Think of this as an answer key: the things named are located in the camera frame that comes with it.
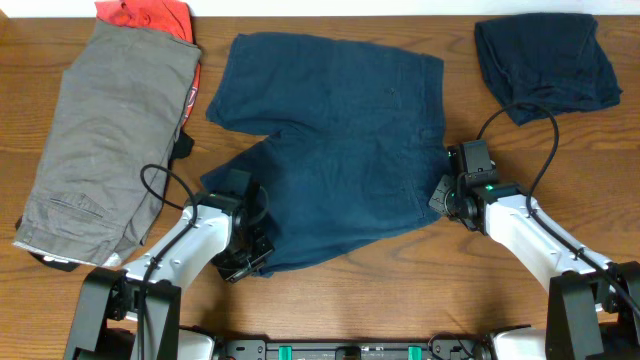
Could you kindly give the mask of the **blue shorts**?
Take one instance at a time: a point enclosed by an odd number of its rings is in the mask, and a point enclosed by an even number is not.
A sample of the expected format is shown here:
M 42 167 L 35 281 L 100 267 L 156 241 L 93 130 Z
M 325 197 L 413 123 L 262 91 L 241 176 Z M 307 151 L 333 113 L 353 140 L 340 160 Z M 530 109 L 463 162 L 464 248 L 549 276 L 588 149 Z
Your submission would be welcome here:
M 237 36 L 206 117 L 259 142 L 231 170 L 266 190 L 273 253 L 261 272 L 318 265 L 436 222 L 429 199 L 450 170 L 444 63 L 395 47 L 288 33 Z

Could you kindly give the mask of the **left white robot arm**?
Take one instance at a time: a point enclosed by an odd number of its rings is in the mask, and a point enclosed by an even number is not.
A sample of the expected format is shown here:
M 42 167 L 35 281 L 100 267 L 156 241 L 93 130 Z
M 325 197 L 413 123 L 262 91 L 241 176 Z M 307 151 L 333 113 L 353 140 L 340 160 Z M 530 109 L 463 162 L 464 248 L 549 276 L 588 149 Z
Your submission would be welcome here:
M 212 193 L 187 193 L 176 225 L 120 270 L 94 268 L 84 279 L 67 359 L 213 359 L 216 340 L 180 324 L 183 293 L 214 266 L 227 282 L 255 273 L 274 248 L 260 228 L 266 189 L 232 170 Z

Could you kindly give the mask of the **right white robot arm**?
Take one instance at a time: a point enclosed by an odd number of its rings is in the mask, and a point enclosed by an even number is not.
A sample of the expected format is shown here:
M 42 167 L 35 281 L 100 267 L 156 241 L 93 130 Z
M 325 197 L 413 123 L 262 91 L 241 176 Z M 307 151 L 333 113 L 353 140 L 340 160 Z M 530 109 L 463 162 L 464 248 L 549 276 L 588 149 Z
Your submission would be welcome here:
M 429 205 L 507 248 L 548 294 L 543 330 L 487 335 L 477 359 L 639 359 L 639 264 L 616 263 L 554 222 L 517 183 L 501 183 L 485 141 L 448 149 L 452 174 Z

